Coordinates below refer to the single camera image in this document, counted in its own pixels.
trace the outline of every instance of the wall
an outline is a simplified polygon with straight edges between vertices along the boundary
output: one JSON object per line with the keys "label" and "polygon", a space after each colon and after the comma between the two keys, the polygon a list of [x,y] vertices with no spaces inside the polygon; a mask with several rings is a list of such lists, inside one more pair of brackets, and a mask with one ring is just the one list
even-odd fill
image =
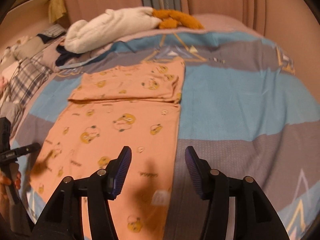
{"label": "wall", "polygon": [[0,54],[20,37],[37,35],[51,24],[48,0],[31,0],[11,10],[0,25]]}
{"label": "wall", "polygon": [[266,0],[265,36],[295,62],[296,76],[320,103],[320,25],[303,0]]}

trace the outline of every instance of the orange plush toy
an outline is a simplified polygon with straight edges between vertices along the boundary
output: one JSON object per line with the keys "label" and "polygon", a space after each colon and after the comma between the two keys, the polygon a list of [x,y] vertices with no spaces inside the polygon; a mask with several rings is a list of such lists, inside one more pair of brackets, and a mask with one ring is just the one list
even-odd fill
{"label": "orange plush toy", "polygon": [[153,9],[152,15],[163,20],[159,24],[159,29],[174,29],[178,26],[188,27],[190,29],[204,29],[196,18],[183,12]]}

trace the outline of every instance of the white towel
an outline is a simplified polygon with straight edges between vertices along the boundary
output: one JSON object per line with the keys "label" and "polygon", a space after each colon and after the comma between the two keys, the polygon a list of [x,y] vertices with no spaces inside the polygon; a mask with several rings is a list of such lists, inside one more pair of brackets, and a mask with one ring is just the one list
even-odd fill
{"label": "white towel", "polygon": [[153,17],[152,11],[151,7],[107,9],[106,13],[90,22],[77,21],[67,32],[65,49],[74,53],[85,53],[120,37],[154,29],[161,20]]}

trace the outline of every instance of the blue and gray striped bedsheet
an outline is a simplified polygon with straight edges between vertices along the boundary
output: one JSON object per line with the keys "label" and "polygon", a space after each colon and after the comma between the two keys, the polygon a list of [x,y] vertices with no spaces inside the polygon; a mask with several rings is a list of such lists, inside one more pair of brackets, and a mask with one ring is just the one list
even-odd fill
{"label": "blue and gray striped bedsheet", "polygon": [[[288,234],[299,239],[320,210],[320,105],[292,75],[293,62],[267,39],[210,32],[117,42],[85,65],[58,73],[33,104],[12,147],[44,142],[82,73],[176,56],[185,59],[186,74],[164,240],[198,239],[204,222],[208,203],[194,192],[184,163],[189,145],[229,177],[254,177]],[[21,157],[19,163],[25,185],[20,194],[27,196],[36,220],[45,203],[27,187],[31,159]]]}

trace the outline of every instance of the yellow cartoon face print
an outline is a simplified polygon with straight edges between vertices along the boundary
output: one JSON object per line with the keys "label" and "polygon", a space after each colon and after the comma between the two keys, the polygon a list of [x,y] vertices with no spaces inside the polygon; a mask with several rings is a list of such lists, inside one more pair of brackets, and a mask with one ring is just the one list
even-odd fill
{"label": "yellow cartoon face print", "polygon": [[159,71],[160,74],[164,74],[164,73],[166,73],[168,71],[168,68],[166,66],[159,65],[156,68],[157,68],[157,70]]}
{"label": "yellow cartoon face print", "polygon": [[174,79],[174,75],[167,75],[167,74],[164,75],[164,81],[171,81],[173,79]]}
{"label": "yellow cartoon face print", "polygon": [[139,233],[142,229],[142,223],[140,218],[134,217],[134,216],[130,216],[128,217],[128,229],[131,232],[134,233]]}
{"label": "yellow cartoon face print", "polygon": [[123,132],[130,129],[135,121],[136,118],[132,114],[123,114],[120,118],[113,121],[113,127],[119,132]]}
{"label": "yellow cartoon face print", "polygon": [[104,169],[108,163],[110,162],[110,158],[108,156],[103,156],[100,158],[100,160],[98,160],[98,166],[100,169]]}
{"label": "yellow cartoon face print", "polygon": [[149,78],[145,82],[142,82],[141,85],[144,88],[150,89],[150,90],[156,90],[159,88],[159,83],[155,81],[153,78]]}
{"label": "yellow cartoon face print", "polygon": [[65,135],[65,134],[67,134],[68,133],[68,131],[69,131],[69,127],[65,127],[64,129],[63,129],[63,135]]}
{"label": "yellow cartoon face print", "polygon": [[42,194],[44,192],[44,185],[40,183],[39,188],[38,188],[38,193]]}
{"label": "yellow cartoon face print", "polygon": [[106,81],[102,80],[96,83],[98,88],[103,88],[106,85]]}
{"label": "yellow cartoon face print", "polygon": [[59,168],[58,177],[61,177],[62,175],[63,175],[63,166]]}
{"label": "yellow cartoon face print", "polygon": [[62,153],[62,144],[58,142],[53,149],[50,151],[49,155],[51,158],[56,158],[59,154]]}
{"label": "yellow cartoon face print", "polygon": [[177,93],[177,101],[178,101],[178,102],[181,101],[181,93]]}
{"label": "yellow cartoon face print", "polygon": [[93,114],[94,114],[94,109],[89,109],[89,110],[85,113],[86,116],[93,116]]}
{"label": "yellow cartoon face print", "polygon": [[155,124],[153,126],[150,127],[150,133],[152,135],[157,134],[158,132],[160,132],[160,130],[162,129],[161,124]]}
{"label": "yellow cartoon face print", "polygon": [[100,130],[95,126],[90,126],[85,131],[80,135],[80,140],[88,144],[92,142],[93,139],[97,138],[100,136]]}

